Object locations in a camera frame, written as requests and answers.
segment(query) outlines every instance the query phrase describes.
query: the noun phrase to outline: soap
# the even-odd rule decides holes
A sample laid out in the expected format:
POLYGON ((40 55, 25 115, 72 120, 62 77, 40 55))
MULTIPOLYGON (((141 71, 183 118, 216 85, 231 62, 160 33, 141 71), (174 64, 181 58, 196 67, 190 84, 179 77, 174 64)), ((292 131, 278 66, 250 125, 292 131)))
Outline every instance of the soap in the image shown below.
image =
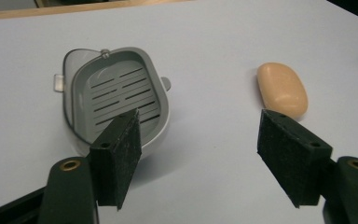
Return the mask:
POLYGON ((307 111, 307 93, 300 78, 289 66, 264 63, 257 69, 257 81, 266 109, 293 119, 307 111))

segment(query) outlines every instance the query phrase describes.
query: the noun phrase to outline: white table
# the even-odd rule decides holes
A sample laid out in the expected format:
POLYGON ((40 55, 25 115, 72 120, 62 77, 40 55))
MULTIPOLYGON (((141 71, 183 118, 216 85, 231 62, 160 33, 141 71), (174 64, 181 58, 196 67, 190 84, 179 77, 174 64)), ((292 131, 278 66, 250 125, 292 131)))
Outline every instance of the white table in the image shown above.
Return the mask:
POLYGON ((358 157, 358 17, 326 1, 199 0, 0 20, 0 205, 75 156, 53 75, 71 49, 137 47, 168 77, 170 129, 102 223, 324 223, 295 209, 256 154, 255 69, 286 63, 310 107, 300 123, 358 157))

